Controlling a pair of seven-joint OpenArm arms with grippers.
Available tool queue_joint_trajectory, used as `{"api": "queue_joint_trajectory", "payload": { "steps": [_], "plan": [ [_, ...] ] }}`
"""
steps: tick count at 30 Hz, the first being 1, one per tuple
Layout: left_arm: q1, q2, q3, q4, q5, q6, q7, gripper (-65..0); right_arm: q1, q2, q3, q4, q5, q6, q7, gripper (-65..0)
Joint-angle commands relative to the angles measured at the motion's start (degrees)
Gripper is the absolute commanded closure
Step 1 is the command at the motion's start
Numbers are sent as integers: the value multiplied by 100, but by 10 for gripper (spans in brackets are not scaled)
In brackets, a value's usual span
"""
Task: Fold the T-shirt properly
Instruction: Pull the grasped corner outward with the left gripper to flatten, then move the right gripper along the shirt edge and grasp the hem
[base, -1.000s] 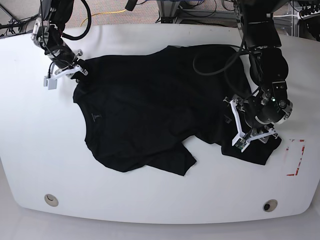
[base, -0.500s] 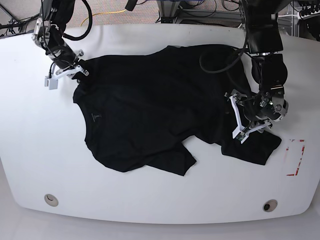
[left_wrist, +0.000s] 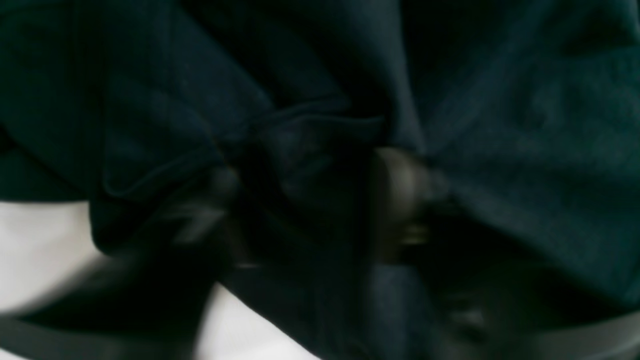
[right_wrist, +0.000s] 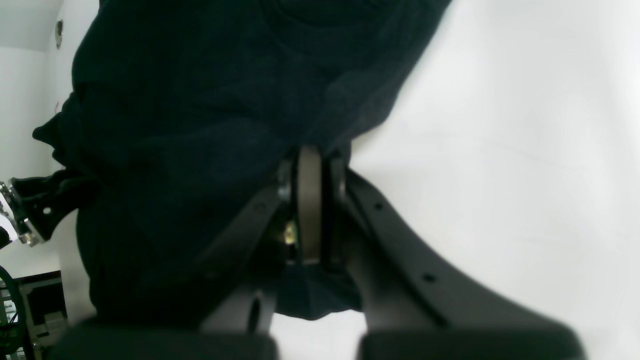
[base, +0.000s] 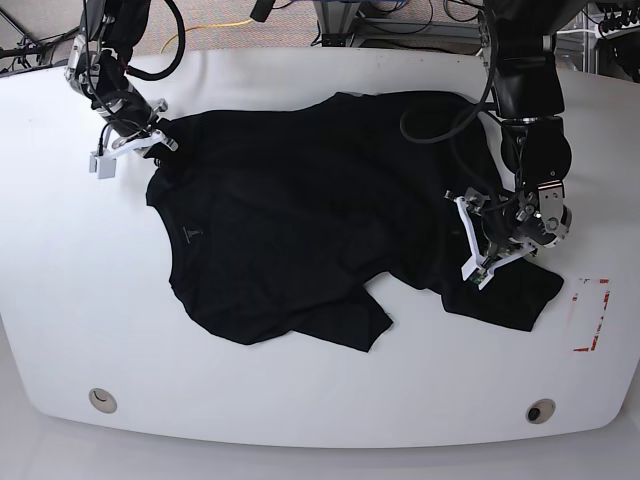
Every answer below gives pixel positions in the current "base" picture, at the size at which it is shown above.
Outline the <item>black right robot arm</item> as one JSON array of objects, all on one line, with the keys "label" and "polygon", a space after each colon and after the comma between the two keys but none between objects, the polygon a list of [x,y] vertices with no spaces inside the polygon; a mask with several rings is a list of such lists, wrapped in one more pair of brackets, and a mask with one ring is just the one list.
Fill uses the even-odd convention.
[{"label": "black right robot arm", "polygon": [[180,65],[186,48],[186,28],[173,0],[165,5],[177,29],[178,47],[171,63],[157,73],[130,64],[149,18],[149,1],[84,1],[79,33],[74,38],[65,79],[91,109],[125,138],[147,138],[157,114],[130,82],[155,82],[169,77]]}]

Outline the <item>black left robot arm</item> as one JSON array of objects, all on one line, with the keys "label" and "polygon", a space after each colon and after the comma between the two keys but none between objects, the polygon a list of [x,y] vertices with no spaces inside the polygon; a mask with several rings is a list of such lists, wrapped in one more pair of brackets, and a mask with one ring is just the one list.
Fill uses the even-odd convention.
[{"label": "black left robot arm", "polygon": [[503,161],[517,175],[515,235],[551,248],[571,225],[564,179],[572,152],[560,114],[565,103],[556,69],[557,32],[583,1],[486,1],[480,24],[495,58],[492,93],[506,129]]}]

